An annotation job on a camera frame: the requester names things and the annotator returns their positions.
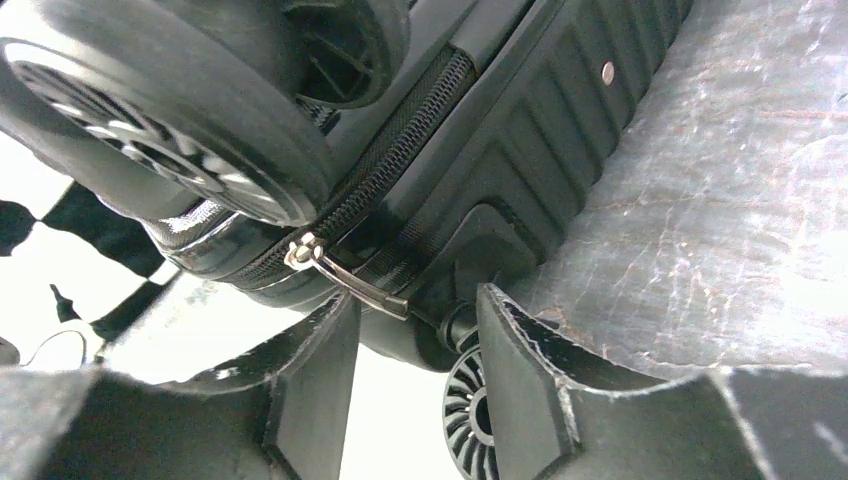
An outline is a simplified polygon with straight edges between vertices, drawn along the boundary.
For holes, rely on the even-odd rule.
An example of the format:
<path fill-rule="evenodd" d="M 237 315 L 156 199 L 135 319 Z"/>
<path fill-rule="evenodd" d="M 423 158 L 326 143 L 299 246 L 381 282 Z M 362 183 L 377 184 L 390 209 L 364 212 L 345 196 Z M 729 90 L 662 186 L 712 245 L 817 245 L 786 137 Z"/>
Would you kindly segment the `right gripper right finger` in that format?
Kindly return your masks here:
<path fill-rule="evenodd" d="M 674 380 L 611 362 L 493 284 L 477 294 L 504 479 L 843 479 L 847 375 L 709 368 Z"/>

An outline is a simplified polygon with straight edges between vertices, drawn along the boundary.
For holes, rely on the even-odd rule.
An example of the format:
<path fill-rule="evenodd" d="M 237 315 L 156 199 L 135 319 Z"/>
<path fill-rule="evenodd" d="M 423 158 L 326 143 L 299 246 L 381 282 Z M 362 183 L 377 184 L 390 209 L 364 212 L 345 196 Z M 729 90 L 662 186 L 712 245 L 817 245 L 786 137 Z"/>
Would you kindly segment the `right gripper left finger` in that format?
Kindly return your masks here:
<path fill-rule="evenodd" d="M 339 293 L 184 383 L 1 371 L 5 479 L 335 479 L 360 305 Z"/>

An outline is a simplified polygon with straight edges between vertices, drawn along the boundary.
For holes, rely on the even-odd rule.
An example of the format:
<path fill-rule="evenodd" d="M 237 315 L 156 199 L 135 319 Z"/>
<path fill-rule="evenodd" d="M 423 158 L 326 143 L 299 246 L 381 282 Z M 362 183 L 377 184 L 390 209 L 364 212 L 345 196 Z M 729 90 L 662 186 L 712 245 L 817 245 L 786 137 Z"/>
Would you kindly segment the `black suitcase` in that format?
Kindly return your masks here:
<path fill-rule="evenodd" d="M 1 125 L 166 259 L 449 375 L 501 479 L 477 287 L 563 242 L 688 1 L 5 1 Z"/>

